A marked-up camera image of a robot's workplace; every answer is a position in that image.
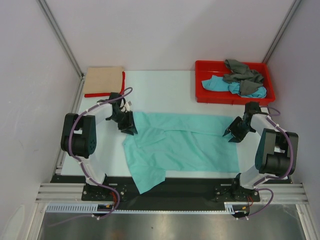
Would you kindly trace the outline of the mint green t shirt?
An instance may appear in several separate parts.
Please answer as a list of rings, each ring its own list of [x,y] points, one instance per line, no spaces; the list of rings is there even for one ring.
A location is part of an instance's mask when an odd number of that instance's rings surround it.
[[[229,116],[135,112],[133,118],[137,134],[123,147],[140,194],[164,182],[167,171],[240,171],[236,144],[223,136]]]

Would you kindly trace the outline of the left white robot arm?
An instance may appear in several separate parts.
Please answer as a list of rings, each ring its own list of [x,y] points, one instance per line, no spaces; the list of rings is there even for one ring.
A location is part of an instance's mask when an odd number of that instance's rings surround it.
[[[97,103],[82,113],[68,113],[64,117],[60,147],[74,158],[85,176],[85,181],[93,185],[93,194],[100,200],[110,196],[111,188],[104,184],[106,174],[102,171],[95,151],[97,148],[97,125],[114,121],[121,133],[136,135],[134,114],[125,97],[128,93],[112,92],[108,99]]]

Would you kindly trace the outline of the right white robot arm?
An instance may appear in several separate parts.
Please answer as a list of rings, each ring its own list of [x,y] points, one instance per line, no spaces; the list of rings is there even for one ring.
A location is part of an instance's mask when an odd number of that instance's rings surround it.
[[[223,135],[230,134],[229,142],[240,143],[248,133],[258,133],[260,140],[254,165],[239,173],[238,183],[230,188],[231,196],[237,201],[247,197],[249,189],[255,190],[268,180],[282,180],[296,169],[297,133],[281,128],[266,112],[250,110],[243,117],[236,117]]]

